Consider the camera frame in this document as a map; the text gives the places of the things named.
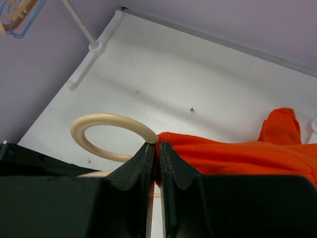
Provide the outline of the orange t shirt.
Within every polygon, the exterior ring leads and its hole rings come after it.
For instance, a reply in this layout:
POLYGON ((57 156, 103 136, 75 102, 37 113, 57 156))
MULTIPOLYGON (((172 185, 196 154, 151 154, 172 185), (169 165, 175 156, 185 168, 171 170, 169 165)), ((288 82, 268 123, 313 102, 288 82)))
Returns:
POLYGON ((222 143, 198 136, 163 132, 177 154, 205 175, 296 175, 317 184, 317 146, 301 142, 301 129, 291 108, 273 110, 259 138, 222 143))

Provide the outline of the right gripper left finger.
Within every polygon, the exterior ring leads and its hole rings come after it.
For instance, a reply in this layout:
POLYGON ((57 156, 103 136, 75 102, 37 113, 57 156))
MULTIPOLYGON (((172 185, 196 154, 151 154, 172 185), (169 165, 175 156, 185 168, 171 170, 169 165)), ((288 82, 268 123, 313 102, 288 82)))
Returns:
POLYGON ((105 237, 151 236, 156 146, 145 143, 106 177, 105 237))

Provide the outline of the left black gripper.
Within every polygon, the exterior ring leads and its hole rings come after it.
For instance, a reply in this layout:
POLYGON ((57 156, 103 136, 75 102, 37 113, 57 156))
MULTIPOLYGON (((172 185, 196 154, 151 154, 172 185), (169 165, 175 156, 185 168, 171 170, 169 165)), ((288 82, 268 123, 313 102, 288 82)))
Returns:
POLYGON ((25 147, 0 145, 0 175, 4 176, 80 176, 93 169, 69 164, 25 147))

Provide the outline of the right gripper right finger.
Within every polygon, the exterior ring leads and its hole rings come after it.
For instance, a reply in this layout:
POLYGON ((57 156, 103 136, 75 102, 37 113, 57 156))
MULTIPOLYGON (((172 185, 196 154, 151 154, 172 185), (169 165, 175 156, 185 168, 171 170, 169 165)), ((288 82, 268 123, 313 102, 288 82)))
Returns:
POLYGON ((183 160, 171 144, 159 144, 163 233, 166 238, 189 238, 200 234, 201 215, 195 178, 198 171, 183 160))

